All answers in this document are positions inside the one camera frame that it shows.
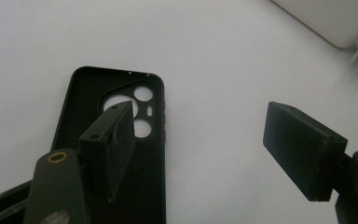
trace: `white surface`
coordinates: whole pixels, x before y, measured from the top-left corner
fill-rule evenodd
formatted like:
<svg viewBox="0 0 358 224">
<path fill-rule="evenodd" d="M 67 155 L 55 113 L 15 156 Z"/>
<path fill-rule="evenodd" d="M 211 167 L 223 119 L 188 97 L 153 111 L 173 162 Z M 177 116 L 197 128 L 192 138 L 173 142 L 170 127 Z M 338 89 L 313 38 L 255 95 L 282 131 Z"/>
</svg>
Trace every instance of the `white surface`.
<svg viewBox="0 0 358 224">
<path fill-rule="evenodd" d="M 32 178 L 83 65 L 164 80 L 169 224 L 337 223 L 336 195 L 309 203 L 262 137 L 276 101 L 358 150 L 358 47 L 270 1 L 0 1 L 0 192 Z"/>
<path fill-rule="evenodd" d="M 273 0 L 340 48 L 358 39 L 358 0 Z"/>
</svg>

